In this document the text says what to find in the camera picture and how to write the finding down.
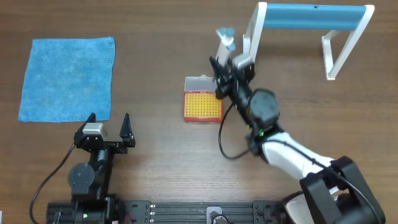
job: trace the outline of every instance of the open box lid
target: open box lid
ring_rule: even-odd
[[[185,77],[184,91],[208,91],[214,93],[217,89],[217,83],[213,82],[213,77],[202,75],[199,77]]]

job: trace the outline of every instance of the blue towel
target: blue towel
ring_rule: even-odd
[[[108,120],[114,53],[113,37],[33,40],[19,121]]]

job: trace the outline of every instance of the wire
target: wire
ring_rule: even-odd
[[[308,159],[309,161],[313,162],[315,165],[325,169],[326,171],[328,171],[329,173],[331,173],[332,175],[334,175],[337,179],[341,180],[342,182],[344,182],[346,185],[348,185],[349,187],[351,187],[351,189],[353,189],[356,193],[358,193],[363,200],[367,203],[367,205],[369,205],[369,207],[372,210],[372,213],[374,215],[374,217],[376,218],[378,224],[382,224],[381,223],[381,219],[379,218],[379,215],[376,212],[376,209],[373,207],[372,203],[365,197],[365,195],[358,189],[356,188],[350,181],[348,181],[346,178],[344,178],[342,175],[339,175],[336,171],[334,171],[333,169],[321,164],[320,162],[318,162],[315,158],[311,158],[310,156],[308,156],[306,153],[302,152],[300,149],[297,149],[295,146],[281,141],[281,140],[277,140],[277,139],[268,139],[266,141],[263,141],[261,144],[265,143],[265,142],[277,142],[277,143],[281,143],[285,146],[290,147],[291,149],[293,149],[294,151],[298,152],[300,155],[302,155],[303,157],[305,157],[306,159]]]
[[[246,151],[244,151],[244,152],[242,152],[242,153],[240,153],[240,154],[238,154],[238,155],[236,155],[236,156],[227,156],[227,155],[225,154],[224,150],[223,150],[223,147],[221,146],[221,131],[223,130],[224,121],[225,121],[225,118],[226,118],[226,116],[228,115],[229,111],[232,109],[232,107],[233,107],[234,105],[235,105],[234,103],[231,103],[231,105],[229,106],[229,108],[225,111],[224,117],[223,117],[223,119],[221,120],[220,130],[218,131],[218,146],[220,147],[220,151],[221,151],[222,155],[223,155],[225,158],[230,159],[230,160],[239,159],[240,157],[242,157],[242,156],[246,155],[248,152],[250,152],[250,150],[248,149],[248,150],[246,150]]]
[[[75,148],[75,145],[72,144],[70,146],[70,149],[67,153],[67,155],[63,158],[62,162],[58,165],[57,168],[55,168],[55,170],[42,182],[42,184],[40,184],[39,188],[37,189],[35,195],[32,198],[32,201],[30,202],[30,208],[29,208],[29,215],[30,215],[30,219],[32,220],[32,222],[34,224],[39,224],[36,219],[33,217],[33,205],[36,201],[37,196],[39,195],[40,191],[42,190],[43,186],[45,185],[45,183],[47,183],[47,181],[49,181],[49,179],[61,168],[61,166],[65,163],[65,161],[68,159],[69,155],[71,154],[72,150]]]

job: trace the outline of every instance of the white stand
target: white stand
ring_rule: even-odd
[[[267,3],[259,2],[251,16],[246,33],[243,35],[243,53],[249,54],[253,59],[256,59],[257,49],[260,42],[261,32],[264,27],[266,19]],[[357,28],[349,33],[348,39],[341,51],[336,63],[333,64],[333,57],[331,55],[330,40],[339,33],[338,30],[331,30],[327,35],[322,37],[323,58],[325,61],[325,72],[327,80],[334,80],[337,73],[340,71],[349,53],[354,48],[359,37],[365,30],[374,12],[374,6],[366,5],[364,16],[360,20]]]
[[[331,30],[327,35],[322,37],[322,48],[323,48],[323,59],[325,61],[325,72],[327,80],[336,79],[337,73],[340,71],[341,66],[343,66],[346,61],[349,53],[351,53],[355,44],[357,43],[359,37],[365,30],[368,22],[371,20],[371,17],[374,12],[374,6],[366,5],[366,11],[360,20],[357,28],[349,33],[348,39],[338,56],[336,63],[333,64],[333,57],[331,56],[331,45],[330,40],[339,33],[338,30]]]

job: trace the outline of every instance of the wooden surface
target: wooden surface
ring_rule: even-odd
[[[353,158],[387,222],[397,223],[398,2],[373,3],[373,18],[336,81],[325,80],[321,48],[325,31],[265,30],[251,85],[276,93],[280,122],[296,140],[326,156]],[[62,160],[81,125],[17,120],[32,39],[40,38],[115,37],[112,111],[106,127],[117,139],[128,112],[137,147],[116,156],[110,192],[158,202],[251,202],[278,200],[298,190],[298,181],[258,157],[224,159],[217,124],[183,122],[184,78],[212,75],[208,57],[218,48],[215,29],[235,26],[241,43],[255,5],[256,1],[239,0],[2,0],[3,223],[30,223],[34,192]],[[336,37],[333,50],[340,50],[346,37]],[[223,130],[228,154],[245,150],[246,133],[246,125],[232,112]],[[34,210],[41,223],[47,202],[70,199],[68,172],[87,160],[86,152],[75,150],[43,188]]]

